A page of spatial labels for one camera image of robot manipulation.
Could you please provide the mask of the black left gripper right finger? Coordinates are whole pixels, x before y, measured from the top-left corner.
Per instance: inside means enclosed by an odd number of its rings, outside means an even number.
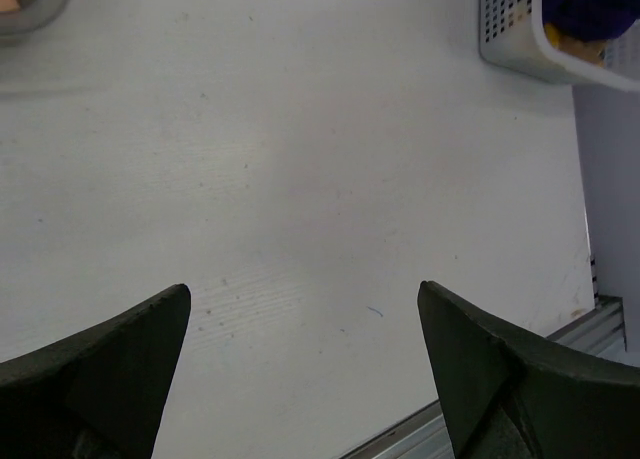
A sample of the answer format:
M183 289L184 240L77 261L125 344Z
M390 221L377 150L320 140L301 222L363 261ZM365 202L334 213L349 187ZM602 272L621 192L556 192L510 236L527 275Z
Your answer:
M554 343L433 281L417 304L455 457L638 457L638 369Z

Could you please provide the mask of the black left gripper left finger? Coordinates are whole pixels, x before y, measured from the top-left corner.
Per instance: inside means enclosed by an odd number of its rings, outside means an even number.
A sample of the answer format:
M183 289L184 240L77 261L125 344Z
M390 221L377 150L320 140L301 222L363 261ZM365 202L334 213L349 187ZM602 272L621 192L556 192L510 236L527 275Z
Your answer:
M190 311L176 284L3 362L2 457L151 457Z

